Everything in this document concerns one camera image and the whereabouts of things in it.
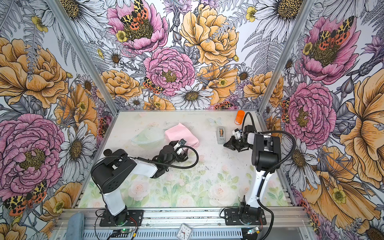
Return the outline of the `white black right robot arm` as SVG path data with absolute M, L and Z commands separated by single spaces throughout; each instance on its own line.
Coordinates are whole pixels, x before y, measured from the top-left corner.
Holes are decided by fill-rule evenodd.
M 251 150 L 251 163 L 256 168 L 251 187 L 244 196 L 240 207 L 240 216 L 258 216 L 263 213 L 262 198 L 267 183 L 275 172 L 271 168 L 281 161 L 280 138 L 259 132 L 256 127 L 247 125 L 243 130 L 235 129 L 224 147 L 232 151 Z

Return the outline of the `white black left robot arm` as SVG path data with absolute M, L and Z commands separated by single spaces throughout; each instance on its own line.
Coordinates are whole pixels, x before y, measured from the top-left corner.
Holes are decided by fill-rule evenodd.
M 107 149 L 103 154 L 104 157 L 92 167 L 91 177 L 102 194 L 107 212 L 113 217 L 126 209 L 120 186 L 129 176 L 157 179 L 170 168 L 191 169 L 199 161 L 197 151 L 187 146 L 184 139 L 170 142 L 152 159 L 131 157 L 123 149 L 114 152 Z

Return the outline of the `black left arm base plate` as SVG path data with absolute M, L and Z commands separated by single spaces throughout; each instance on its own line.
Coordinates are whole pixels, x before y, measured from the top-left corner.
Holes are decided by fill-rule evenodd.
M 113 216 L 109 210 L 102 214 L 100 227 L 140 227 L 143 220 L 144 210 L 127 210 Z

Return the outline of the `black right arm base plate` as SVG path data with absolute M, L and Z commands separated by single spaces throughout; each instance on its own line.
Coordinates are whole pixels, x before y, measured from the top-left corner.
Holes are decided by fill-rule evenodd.
M 227 226 L 266 225 L 266 215 L 262 208 L 252 209 L 253 213 L 240 213 L 240 209 L 224 209 L 223 218 Z

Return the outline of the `purple and pink wrapping paper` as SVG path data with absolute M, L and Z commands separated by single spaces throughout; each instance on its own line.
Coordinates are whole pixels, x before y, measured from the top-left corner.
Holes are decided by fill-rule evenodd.
M 198 147 L 200 145 L 198 138 L 181 123 L 166 130 L 165 136 L 169 141 L 179 141 L 184 139 L 190 147 Z

